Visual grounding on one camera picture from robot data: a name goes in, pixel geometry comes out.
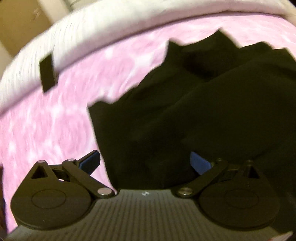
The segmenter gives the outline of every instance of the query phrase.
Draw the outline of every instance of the white ribbed fabric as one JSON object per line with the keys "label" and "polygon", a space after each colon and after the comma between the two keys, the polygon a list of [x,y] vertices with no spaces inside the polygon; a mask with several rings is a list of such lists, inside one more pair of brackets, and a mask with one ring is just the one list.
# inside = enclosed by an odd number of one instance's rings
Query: white ribbed fabric
{"label": "white ribbed fabric", "polygon": [[0,81],[0,113],[41,84],[39,62],[53,52],[59,72],[91,51],[123,37],[187,17],[223,11],[286,16],[288,0],[101,0],[77,10],[34,38]]}

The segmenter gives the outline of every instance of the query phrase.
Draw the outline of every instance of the pink blanket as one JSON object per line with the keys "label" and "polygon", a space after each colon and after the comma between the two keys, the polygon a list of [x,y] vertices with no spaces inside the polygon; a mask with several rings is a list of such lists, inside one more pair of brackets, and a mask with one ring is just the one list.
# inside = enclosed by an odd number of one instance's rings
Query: pink blanket
{"label": "pink blanket", "polygon": [[[296,27],[271,15],[231,13],[198,17],[138,34],[100,49],[65,69],[47,94],[38,88],[0,117],[0,160],[9,232],[16,223],[11,198],[37,160],[60,164],[98,149],[87,106],[113,102],[137,85],[165,56],[169,38],[181,43],[204,39],[217,29],[241,46],[266,41],[296,56]],[[104,162],[92,174],[111,186]]]}

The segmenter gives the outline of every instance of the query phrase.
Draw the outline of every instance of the pink and white bedding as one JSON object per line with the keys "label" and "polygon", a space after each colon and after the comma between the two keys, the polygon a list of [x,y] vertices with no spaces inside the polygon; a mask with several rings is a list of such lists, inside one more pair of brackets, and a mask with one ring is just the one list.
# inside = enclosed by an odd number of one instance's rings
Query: pink and white bedding
{"label": "pink and white bedding", "polygon": [[[39,86],[4,112],[0,116],[0,160],[9,232],[16,227],[10,200],[37,160],[60,164],[98,149],[87,106],[101,99],[113,102],[137,85],[163,61],[168,39],[188,44],[219,28],[240,46],[266,41],[275,48],[286,47],[296,56],[296,27],[279,16],[207,15],[170,23],[96,50],[64,69],[58,85],[48,93],[43,94]],[[111,186],[103,161],[92,176]]]}

